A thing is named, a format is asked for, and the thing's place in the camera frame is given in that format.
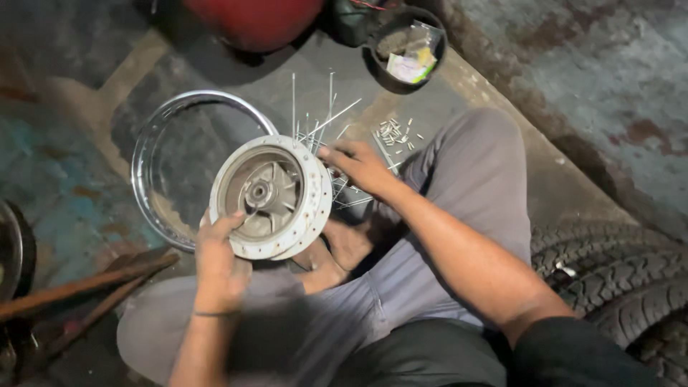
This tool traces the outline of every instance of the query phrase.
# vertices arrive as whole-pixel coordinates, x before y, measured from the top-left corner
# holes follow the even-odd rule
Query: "man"
[[[329,221],[332,254],[320,241],[304,253],[312,272],[252,277],[226,241],[243,214],[206,219],[197,282],[169,280],[128,303],[118,346],[130,367],[171,386],[654,383],[530,269],[524,148],[507,115],[453,119],[401,180],[365,143],[319,157],[377,199],[372,215],[356,228]],[[403,226],[380,262],[343,283]],[[493,348],[497,331],[505,351]]]

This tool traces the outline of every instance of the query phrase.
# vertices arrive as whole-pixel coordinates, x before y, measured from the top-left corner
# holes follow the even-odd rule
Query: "black tire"
[[[688,305],[688,277],[672,278],[637,289],[586,315],[621,348],[650,326]]]
[[[533,226],[530,237],[530,254],[537,255],[544,249],[570,240],[609,239],[620,242],[645,240],[648,243],[669,242],[666,236],[632,224],[605,222],[568,222],[556,226]]]
[[[554,285],[555,291],[578,315],[586,315],[652,282],[688,275],[688,252],[622,247],[582,258],[569,269],[578,278]]]
[[[688,387],[688,311],[650,328],[628,352],[652,367],[666,387]]]
[[[581,258],[598,253],[606,253],[621,247],[680,247],[665,238],[632,238],[630,236],[592,236],[585,240],[568,240],[548,247],[531,258],[535,272],[547,278],[557,269],[557,265],[569,266]]]

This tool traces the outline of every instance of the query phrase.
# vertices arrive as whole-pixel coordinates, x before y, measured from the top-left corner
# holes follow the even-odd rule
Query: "grey trousers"
[[[402,179],[530,264],[524,146],[505,113],[482,108],[453,118]],[[381,203],[374,211],[401,221]],[[194,295],[195,278],[186,277],[158,283],[129,300],[117,332],[125,363],[165,384]],[[304,296],[288,271],[254,271],[245,305],[228,365],[242,386],[326,386],[349,354],[412,320],[447,317],[483,325],[443,285],[412,233],[363,276],[314,295]]]

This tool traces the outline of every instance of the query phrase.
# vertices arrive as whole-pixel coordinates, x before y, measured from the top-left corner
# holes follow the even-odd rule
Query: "knee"
[[[117,327],[117,347],[124,363],[156,383],[166,383],[194,295],[195,278],[174,278],[128,300]]]

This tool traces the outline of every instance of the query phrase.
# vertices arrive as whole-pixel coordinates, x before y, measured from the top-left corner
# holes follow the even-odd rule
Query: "wheel hub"
[[[322,231],[332,206],[330,175],[301,143],[265,136],[246,143],[220,169],[211,193],[211,220],[243,211],[232,232],[237,255],[282,260]]]

